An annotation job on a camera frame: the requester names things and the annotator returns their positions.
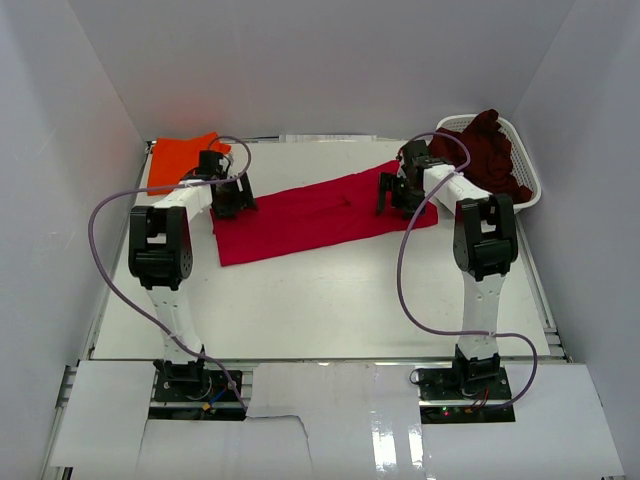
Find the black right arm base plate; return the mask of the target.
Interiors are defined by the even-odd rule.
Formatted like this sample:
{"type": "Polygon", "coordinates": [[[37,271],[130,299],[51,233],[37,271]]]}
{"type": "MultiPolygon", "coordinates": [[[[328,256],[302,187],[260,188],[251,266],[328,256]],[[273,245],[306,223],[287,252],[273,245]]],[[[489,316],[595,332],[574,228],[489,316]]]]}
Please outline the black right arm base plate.
{"type": "Polygon", "coordinates": [[[513,406],[499,408],[511,400],[512,392],[504,367],[495,379],[464,390],[451,368],[416,368],[409,382],[418,388],[423,425],[514,423],[513,406]]]}

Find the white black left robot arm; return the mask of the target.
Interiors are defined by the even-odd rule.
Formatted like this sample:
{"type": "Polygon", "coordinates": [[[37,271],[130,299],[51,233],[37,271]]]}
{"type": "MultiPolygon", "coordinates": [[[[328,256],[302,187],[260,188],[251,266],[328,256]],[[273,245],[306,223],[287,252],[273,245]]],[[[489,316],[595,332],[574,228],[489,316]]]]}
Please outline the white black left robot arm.
{"type": "Polygon", "coordinates": [[[202,357],[205,345],[182,287],[194,265],[190,223],[205,212],[233,219],[244,209],[257,208],[248,175],[233,177],[232,165],[230,154],[203,150],[176,188],[151,205],[134,207],[129,215],[129,270],[165,327],[164,357],[154,366],[169,388],[190,400],[206,398],[212,387],[202,357]]]}

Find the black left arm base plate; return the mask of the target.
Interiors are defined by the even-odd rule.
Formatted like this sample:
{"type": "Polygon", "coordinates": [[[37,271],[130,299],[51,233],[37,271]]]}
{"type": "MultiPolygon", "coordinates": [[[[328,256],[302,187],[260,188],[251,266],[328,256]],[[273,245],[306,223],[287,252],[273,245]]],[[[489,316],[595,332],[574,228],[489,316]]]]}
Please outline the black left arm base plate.
{"type": "Polygon", "coordinates": [[[172,384],[157,372],[148,410],[150,420],[241,422],[246,413],[232,390],[243,388],[243,372],[231,370],[230,382],[220,370],[204,370],[204,384],[172,384]]]}

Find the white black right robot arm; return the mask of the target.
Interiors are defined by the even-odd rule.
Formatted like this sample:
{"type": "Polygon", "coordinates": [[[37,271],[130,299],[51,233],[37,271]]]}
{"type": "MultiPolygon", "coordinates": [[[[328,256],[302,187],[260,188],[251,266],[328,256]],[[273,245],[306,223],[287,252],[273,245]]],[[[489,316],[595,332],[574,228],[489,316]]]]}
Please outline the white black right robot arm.
{"type": "Polygon", "coordinates": [[[423,214],[432,194],[455,216],[453,255],[464,282],[464,334],[455,346],[448,386],[461,397],[484,393],[500,370],[497,340],[499,297],[518,256],[513,201],[476,186],[443,157],[435,157],[423,139],[407,142],[395,173],[378,181],[376,213],[387,205],[406,219],[423,214]]]}

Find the bright red t shirt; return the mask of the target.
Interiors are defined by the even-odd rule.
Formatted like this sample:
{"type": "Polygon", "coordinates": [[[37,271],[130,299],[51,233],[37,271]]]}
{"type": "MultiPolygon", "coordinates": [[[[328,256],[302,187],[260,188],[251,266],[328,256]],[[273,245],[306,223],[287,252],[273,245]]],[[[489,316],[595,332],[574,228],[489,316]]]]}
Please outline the bright red t shirt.
{"type": "Polygon", "coordinates": [[[403,213],[376,213],[378,181],[394,174],[388,161],[359,173],[256,199],[257,208],[213,220],[220,265],[246,264],[406,229],[403,213]]]}

